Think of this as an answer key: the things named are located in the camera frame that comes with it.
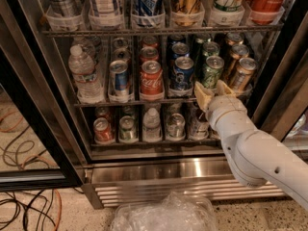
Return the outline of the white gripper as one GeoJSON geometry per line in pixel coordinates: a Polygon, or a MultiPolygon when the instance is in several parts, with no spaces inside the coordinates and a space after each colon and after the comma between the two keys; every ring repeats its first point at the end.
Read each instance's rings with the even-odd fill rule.
{"type": "Polygon", "coordinates": [[[199,108],[203,112],[207,110],[206,116],[210,123],[215,123],[221,116],[229,112],[247,113],[243,102],[235,97],[236,93],[222,80],[217,82],[216,94],[219,96],[214,97],[215,94],[199,82],[194,84],[193,92],[199,108]]]}

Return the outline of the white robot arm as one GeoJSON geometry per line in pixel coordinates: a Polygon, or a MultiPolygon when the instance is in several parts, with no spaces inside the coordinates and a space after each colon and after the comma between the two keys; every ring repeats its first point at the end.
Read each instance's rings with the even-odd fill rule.
{"type": "Polygon", "coordinates": [[[271,182],[308,209],[308,165],[282,142],[257,129],[243,102],[223,81],[215,90],[197,82],[193,93],[218,133],[234,177],[250,188],[271,182]]]}

